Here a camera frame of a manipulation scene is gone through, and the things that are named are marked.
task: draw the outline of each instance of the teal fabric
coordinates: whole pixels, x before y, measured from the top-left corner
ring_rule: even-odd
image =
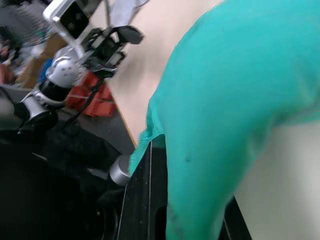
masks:
[[[319,94],[319,0],[226,0],[199,18],[167,63],[130,161],[133,173],[163,137],[167,239],[216,240],[272,127]]]

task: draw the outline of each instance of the teal cloth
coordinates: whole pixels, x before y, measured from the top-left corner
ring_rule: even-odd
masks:
[[[319,0],[226,0],[200,17],[167,63],[130,161],[133,173],[162,136],[167,240],[216,240],[272,127],[319,93]]]

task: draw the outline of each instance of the black cable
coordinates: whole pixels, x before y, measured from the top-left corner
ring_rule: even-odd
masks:
[[[72,124],[76,119],[78,119],[78,117],[83,113],[83,111],[89,106],[89,104],[92,102],[92,100],[94,99],[95,95],[97,94],[97,92],[99,91],[101,85],[104,83],[104,79],[100,79],[98,80],[98,82],[96,83],[96,85],[92,88],[92,92],[90,94],[90,96],[88,97],[88,99],[85,101],[85,103],[83,104],[82,108],[80,109],[80,111],[70,117],[62,126],[62,129],[64,129],[65,127],[67,127],[68,125]]]
[[[14,100],[12,99],[12,97],[9,95],[9,93],[7,92],[7,90],[5,90],[4,87],[0,86],[0,91],[9,99],[9,101],[14,104]]]

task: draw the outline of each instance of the red object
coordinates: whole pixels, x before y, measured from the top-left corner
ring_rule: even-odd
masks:
[[[71,89],[68,97],[66,98],[65,104],[69,108],[80,111],[80,109],[85,104],[86,100],[88,99],[91,93],[91,88],[94,87],[97,84],[97,82],[97,77],[92,72],[89,72],[83,79],[81,85],[75,86]],[[83,114],[86,114],[91,117],[109,117],[113,115],[115,110],[116,105],[113,102],[111,92],[107,84],[104,82],[101,85],[99,91],[94,96],[89,106],[83,111]]]

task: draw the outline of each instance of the camera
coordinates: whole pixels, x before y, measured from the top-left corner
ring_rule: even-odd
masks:
[[[70,43],[78,39],[89,25],[83,9],[80,1],[54,0],[44,10],[43,17]]]

